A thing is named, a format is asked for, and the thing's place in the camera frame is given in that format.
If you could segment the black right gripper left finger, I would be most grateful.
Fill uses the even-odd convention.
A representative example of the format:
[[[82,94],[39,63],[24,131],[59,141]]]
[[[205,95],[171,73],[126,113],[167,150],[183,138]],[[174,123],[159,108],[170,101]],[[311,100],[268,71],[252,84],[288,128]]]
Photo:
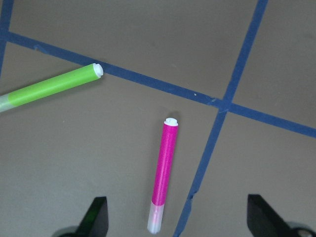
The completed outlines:
[[[96,197],[80,222],[76,236],[105,237],[109,229],[107,197]]]

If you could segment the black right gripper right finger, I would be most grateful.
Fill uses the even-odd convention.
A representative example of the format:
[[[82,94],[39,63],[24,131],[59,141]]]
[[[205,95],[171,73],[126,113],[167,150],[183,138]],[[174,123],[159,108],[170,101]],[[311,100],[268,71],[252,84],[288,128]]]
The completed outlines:
[[[288,237],[291,228],[258,194],[247,197],[247,226],[254,237]]]

